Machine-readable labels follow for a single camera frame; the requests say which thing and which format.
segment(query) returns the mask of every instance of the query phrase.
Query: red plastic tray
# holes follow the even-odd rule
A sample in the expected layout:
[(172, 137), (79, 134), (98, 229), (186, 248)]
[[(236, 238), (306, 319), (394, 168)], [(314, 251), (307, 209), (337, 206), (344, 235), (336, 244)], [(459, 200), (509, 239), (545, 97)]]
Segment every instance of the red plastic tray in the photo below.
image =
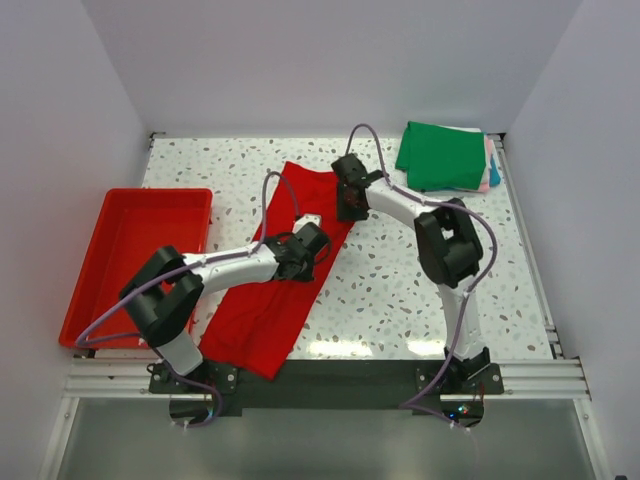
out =
[[(179, 252), (204, 250), (212, 194), (207, 189), (117, 188), (107, 192), (59, 342), (73, 347), (76, 338), (118, 301), (120, 290), (160, 247)], [(193, 319), (187, 328), (191, 330)], [(109, 318), (89, 338), (135, 332), (124, 310)], [(140, 348), (136, 338), (122, 338), (93, 348)]]

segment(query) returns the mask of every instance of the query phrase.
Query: white wall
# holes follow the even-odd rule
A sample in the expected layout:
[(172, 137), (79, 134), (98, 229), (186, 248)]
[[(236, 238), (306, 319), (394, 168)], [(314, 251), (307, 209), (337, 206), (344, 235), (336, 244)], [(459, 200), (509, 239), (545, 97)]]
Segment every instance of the white wall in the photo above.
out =
[(511, 125), (580, 0), (83, 0), (173, 135)]
[(640, 3), (585, 0), (506, 137), (565, 349), (640, 478)]
[(144, 129), (84, 7), (0, 2), (0, 477), (37, 476), (69, 352), (58, 333), (107, 189)]

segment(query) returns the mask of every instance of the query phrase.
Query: speckled table surface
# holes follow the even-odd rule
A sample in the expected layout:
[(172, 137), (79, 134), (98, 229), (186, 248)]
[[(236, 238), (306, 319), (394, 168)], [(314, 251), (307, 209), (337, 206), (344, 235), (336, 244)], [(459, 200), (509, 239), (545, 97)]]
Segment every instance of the speckled table surface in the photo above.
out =
[[(143, 185), (210, 188), (214, 196), (207, 251), (226, 250), (246, 244), (253, 235), (269, 169), (279, 171), (290, 160), (327, 171), (345, 144), (344, 138), (156, 139)], [(392, 178), (406, 184), (404, 174), (392, 167), (400, 140), (385, 138), (382, 145)], [(378, 168), (372, 140), (356, 139), (353, 150), (368, 169)], [(445, 199), (452, 194), (434, 196)], [(492, 358), (551, 358), (507, 188), (503, 183), (488, 194), (456, 196), (491, 223), (499, 240), (498, 261), (477, 290), (482, 332)], [(483, 245), (489, 245), (481, 227), (478, 232)], [(196, 341), (224, 293), (201, 300), (192, 331)], [(442, 358), (445, 337), (441, 302), (416, 260), (413, 233), (374, 214), (347, 237), (289, 358)]]

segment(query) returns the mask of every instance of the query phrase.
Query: black mounting plate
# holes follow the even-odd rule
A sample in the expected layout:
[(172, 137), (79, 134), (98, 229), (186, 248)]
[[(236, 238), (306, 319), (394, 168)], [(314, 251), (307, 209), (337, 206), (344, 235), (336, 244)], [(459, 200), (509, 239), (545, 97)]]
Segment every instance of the black mounting plate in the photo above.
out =
[[(276, 378), (269, 381), (231, 365), (207, 362), (212, 383), (224, 397), (226, 416), (240, 416), (245, 408), (397, 409), (424, 388), (443, 363), (442, 360), (287, 360)], [(150, 393), (202, 393), (197, 388), (176, 385), (163, 364), (152, 364), (149, 371)], [(455, 389), (445, 380), (420, 404), (444, 411), (441, 394), (480, 398), (482, 394), (502, 393), (500, 367), (490, 364)], [(457, 405), (446, 403), (450, 409)]]

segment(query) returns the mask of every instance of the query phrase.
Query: green cloth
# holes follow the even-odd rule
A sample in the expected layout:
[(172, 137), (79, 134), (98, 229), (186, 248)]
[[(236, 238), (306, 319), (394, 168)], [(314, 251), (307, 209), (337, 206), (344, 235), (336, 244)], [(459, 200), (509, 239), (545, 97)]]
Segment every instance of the green cloth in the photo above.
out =
[(487, 168), (484, 134), (409, 122), (396, 168), (415, 190), (477, 190)]

